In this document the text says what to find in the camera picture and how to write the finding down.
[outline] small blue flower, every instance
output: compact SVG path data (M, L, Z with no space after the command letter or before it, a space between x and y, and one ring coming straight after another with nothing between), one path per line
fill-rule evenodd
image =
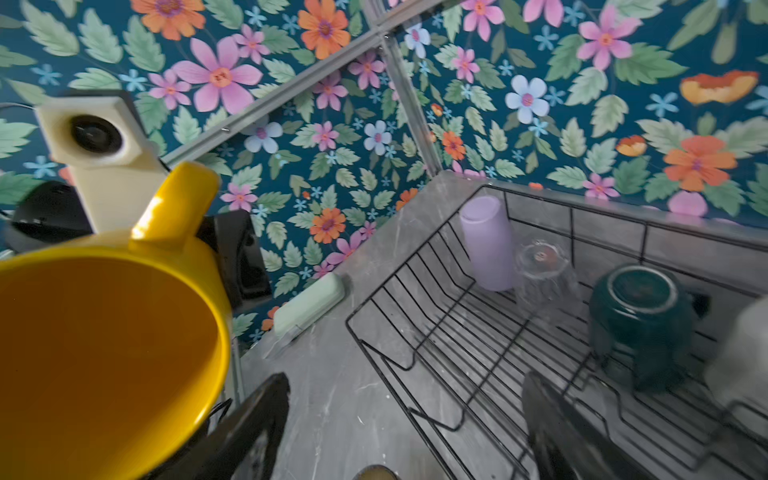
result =
M532 131L534 135L537 137L540 137L542 135L547 134L547 127L549 126L549 122L547 121L541 121L538 118L533 119L533 125L528 127L528 131Z
M259 218L266 218L266 215L270 212L270 210L264 205L258 204L256 205L256 208L253 208L250 212Z
M746 104L746 109L759 110L762 108L763 115L768 115L768 87L760 85L758 88L755 88L755 94L762 98L760 100L752 100L750 103Z
M234 148L230 147L230 145L227 142L222 143L217 149L216 152L218 152L219 157L231 157L232 153L235 151Z
M301 275L302 280L310 278L313 274L314 272L308 266L305 266L304 270L299 271L299 275Z
M541 27L541 35L536 35L533 37L533 39L538 42L539 51L544 50L545 48L547 50L552 50L554 48L554 44L552 42L560 38L560 35L556 33L550 33L549 31L549 25L544 25Z
M378 104L378 103L381 103L381 101L382 101L382 92L380 90L376 90L374 88L373 91L371 92L371 94L368 95L368 98L371 99L371 101L373 102L374 105Z
M544 99L549 102L550 107L554 107L555 105L562 105L563 99L562 96L565 95L565 92L562 90L558 90L555 87L549 88L549 93L544 96Z
M440 28L440 27L442 27L442 23L443 23L442 13L437 13L437 14L434 14L432 16L432 26L433 27Z
M502 77L504 76L511 77L512 71L515 69L515 66L509 63L509 60L505 58L502 64L498 66L498 69L502 71Z
M650 94L650 99L655 103L646 105L645 109L655 111L656 116L659 118L664 118L664 114L666 114L668 111L672 113L677 113L680 111L679 108L672 105L672 102L677 100L677 94L673 91L664 95L664 98L660 97L658 94Z
M61 78L61 74L53 71L51 64L46 63L41 67L32 67L30 70L32 70L32 73L40 75L40 78L38 78L38 83L40 85L59 85L58 80L56 79Z
M259 7L253 6L250 10L245 11L245 15L248 15L250 18L248 18L248 24L249 25L255 25L259 28L264 26L264 22L266 22L266 17L264 15L261 15L261 10Z
M131 70L129 70L128 75L119 74L118 78L120 78L122 81L125 82L125 89L128 91L146 90L146 88L144 87L144 83L147 82L147 79L145 77L139 77L139 71L136 70L135 68L132 68Z
M571 24L571 27L578 25L578 22L584 20L587 15L581 11L581 2L576 0L573 7L565 7L565 18L563 22Z
M283 13L283 30L288 31L291 35L295 35L296 32L299 30L299 17L297 16L291 16L286 13Z
M296 114L296 105L293 104L293 102L288 102L285 105L283 105L283 116L284 117L292 117Z
M45 155L38 155L34 162L24 162L22 165L24 165L24 168L34 170L35 172L32 176L35 178L55 177L56 173L53 169L58 167L56 162L48 161Z

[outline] yellow and orange flower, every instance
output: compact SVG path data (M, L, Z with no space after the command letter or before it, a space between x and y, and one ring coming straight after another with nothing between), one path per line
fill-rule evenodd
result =
M645 153L646 148L648 148L648 144L640 135L622 138L619 145L616 145L616 151L628 157L639 157Z
M338 208L326 208L322 215L312 219L310 233L317 243L331 243L346 229L346 217Z
M467 154L464 141L452 131L446 131L442 134L442 146L445 147L445 152L456 161L464 160L464 156Z
M694 105L717 101L729 104L743 98L757 85L756 71L729 71L721 77L699 74L680 82L680 93Z
M716 137L691 137L680 142L683 150L673 148L664 157L671 167L664 169L672 181L680 181L680 188L701 192L704 184L717 187L730 178L720 168L735 168L736 155L721 151L725 142Z
M400 200L397 200L397 204L395 204L395 210L400 211L400 209L403 208L409 201L413 200L413 197L415 197L418 192L418 188L412 188L411 190L402 192L400 194Z
M191 37L195 28L205 26L205 17L198 13L205 10L202 0L131 0L131 8L146 14L141 23L153 33L162 31L168 40Z
M315 51L318 60L349 45L352 38L344 28L349 26L346 15L336 10L333 0L304 0L306 10L299 10L299 26L307 31L301 34L301 41L309 50Z

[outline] wallpaper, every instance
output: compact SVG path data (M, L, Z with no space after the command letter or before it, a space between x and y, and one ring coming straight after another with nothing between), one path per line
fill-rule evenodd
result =
M358 0L7 2L0 101L38 104L67 88L121 88L163 154L364 30ZM270 272L273 301L234 320L246 344L424 186L404 123L386 66L371 51L198 160L222 177L210 213L251 212ZM34 112L4 109L0 208L13 210L52 179L71 181L48 156Z
M768 227L767 22L766 0L464 0L398 40L445 168Z

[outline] yellow mug handle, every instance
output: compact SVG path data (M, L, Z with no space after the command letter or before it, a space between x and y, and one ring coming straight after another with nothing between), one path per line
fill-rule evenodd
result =
M219 191L220 178L210 168L184 162L168 174L131 231L131 242L181 250L194 237Z

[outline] black wire dish rack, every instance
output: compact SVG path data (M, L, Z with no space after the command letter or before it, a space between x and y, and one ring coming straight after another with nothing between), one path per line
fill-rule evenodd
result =
M768 290L768 243L566 196L489 185L477 194L503 198L518 237L570 251L584 299L578 308L558 312L553 326L513 293L476 286L457 209L346 321L449 478L538 477L521 406L530 370L659 479L768 478L768 442L733 417L749 407L718 408L701 378L735 315ZM591 355L591 286L624 263L675 272L712 297L684 365L687 381L674 390L627 391Z

